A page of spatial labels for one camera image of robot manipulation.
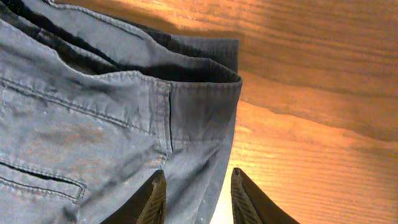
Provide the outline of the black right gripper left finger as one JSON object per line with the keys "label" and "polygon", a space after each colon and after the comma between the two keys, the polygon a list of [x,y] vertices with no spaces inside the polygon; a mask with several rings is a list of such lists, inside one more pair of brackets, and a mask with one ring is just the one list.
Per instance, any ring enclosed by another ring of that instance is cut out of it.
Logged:
{"label": "black right gripper left finger", "polygon": [[166,186],[164,171],[155,171],[121,208],[101,224],[164,224]]}

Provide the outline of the dark blue denim shorts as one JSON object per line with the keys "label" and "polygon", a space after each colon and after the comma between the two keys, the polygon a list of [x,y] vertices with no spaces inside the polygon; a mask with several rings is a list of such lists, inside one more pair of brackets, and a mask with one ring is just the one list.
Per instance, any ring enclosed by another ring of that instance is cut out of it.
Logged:
{"label": "dark blue denim shorts", "polygon": [[1,222],[130,222],[163,174],[167,223],[209,223],[233,145],[236,39],[54,1],[1,2]]}

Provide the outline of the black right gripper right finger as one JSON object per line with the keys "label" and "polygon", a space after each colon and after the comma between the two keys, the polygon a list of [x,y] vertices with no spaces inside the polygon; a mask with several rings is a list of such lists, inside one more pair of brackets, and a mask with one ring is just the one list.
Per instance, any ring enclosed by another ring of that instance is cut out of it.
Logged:
{"label": "black right gripper right finger", "polygon": [[234,224],[299,224],[237,167],[231,175],[231,203]]}

